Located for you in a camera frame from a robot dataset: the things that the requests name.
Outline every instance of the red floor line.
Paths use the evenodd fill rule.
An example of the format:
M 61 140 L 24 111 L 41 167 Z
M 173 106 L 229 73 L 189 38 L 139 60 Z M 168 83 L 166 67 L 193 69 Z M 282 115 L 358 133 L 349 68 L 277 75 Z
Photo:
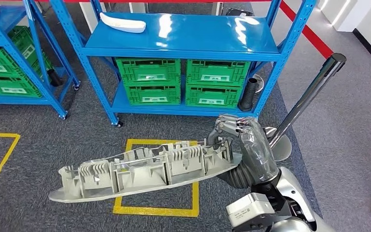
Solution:
M 291 21 L 294 21 L 297 14 L 284 1 L 282 1 L 280 8 Z M 332 55 L 333 51 L 315 34 L 314 31 L 309 28 L 308 25 L 305 25 L 302 33 L 323 57 L 327 59 Z

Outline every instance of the grey plastic car part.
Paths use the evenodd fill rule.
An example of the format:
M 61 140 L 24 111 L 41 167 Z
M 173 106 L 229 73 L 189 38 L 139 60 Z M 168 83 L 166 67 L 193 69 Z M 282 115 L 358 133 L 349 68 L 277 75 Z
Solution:
M 188 141 L 157 148 L 137 148 L 116 156 L 62 167 L 63 187 L 49 194 L 56 202 L 99 201 L 141 192 L 174 188 L 233 169 L 241 155 L 231 155 L 228 141 L 218 149 Z

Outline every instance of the robotic hand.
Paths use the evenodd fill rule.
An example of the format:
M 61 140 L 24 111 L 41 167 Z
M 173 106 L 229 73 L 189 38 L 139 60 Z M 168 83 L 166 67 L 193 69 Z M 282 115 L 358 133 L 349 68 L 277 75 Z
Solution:
M 233 231 L 267 228 L 267 232 L 334 232 L 311 208 L 296 177 L 285 167 L 277 167 L 271 147 L 315 98 L 325 83 L 345 64 L 346 57 L 333 54 L 297 102 L 274 136 L 267 139 L 261 126 L 250 117 L 220 115 L 207 145 L 218 144 L 227 132 L 242 144 L 240 164 L 221 175 L 234 188 L 251 187 L 251 193 L 227 206 Z

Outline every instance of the blue shelf surface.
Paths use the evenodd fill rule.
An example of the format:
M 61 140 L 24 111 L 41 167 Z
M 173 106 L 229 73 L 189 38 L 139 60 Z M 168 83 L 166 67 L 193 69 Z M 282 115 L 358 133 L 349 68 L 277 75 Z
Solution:
M 187 106 L 182 94 L 180 105 L 130 105 L 126 90 L 123 83 L 120 82 L 114 101 L 112 110 L 116 113 L 133 113 L 133 114 L 158 114 L 158 115 L 188 115 L 188 116 L 215 116 L 220 114 L 232 114 L 237 116 L 252 116 L 252 112 L 243 112 L 238 108 L 210 108 L 210 107 L 192 107 Z
M 0 6 L 0 28 L 8 33 L 25 16 L 24 6 Z
M 57 74 L 62 77 L 66 70 L 65 68 L 55 68 Z M 63 89 L 67 89 L 70 85 L 70 81 L 68 81 L 63 87 Z M 50 90 L 55 92 L 56 88 L 52 85 L 50 86 Z M 50 105 L 50 101 L 46 99 L 44 96 L 41 98 L 26 98 L 26 97 L 11 97 L 11 96 L 1 96 L 0 95 L 0 104 L 25 104 L 25 105 Z
M 255 61 L 276 61 L 280 56 L 262 17 L 106 14 L 144 21 L 145 31 L 123 32 L 100 21 L 83 48 L 85 55 Z

